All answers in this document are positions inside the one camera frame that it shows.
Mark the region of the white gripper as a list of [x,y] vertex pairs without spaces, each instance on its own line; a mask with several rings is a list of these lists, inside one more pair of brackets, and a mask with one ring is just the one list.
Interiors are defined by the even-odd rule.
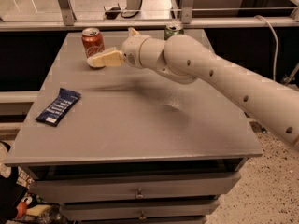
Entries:
[[105,49],[87,59],[91,68],[117,67],[123,63],[133,67],[142,68],[140,62],[140,50],[143,43],[150,38],[149,35],[141,35],[135,28],[128,28],[129,37],[122,43],[121,51],[115,47]]

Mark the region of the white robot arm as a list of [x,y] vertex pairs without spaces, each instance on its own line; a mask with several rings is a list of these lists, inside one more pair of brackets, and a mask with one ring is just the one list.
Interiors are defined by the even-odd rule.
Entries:
[[299,144],[299,91],[223,59],[188,35],[162,40],[131,28],[121,49],[96,53],[87,63],[92,68],[125,63],[180,84],[202,79],[284,143]]

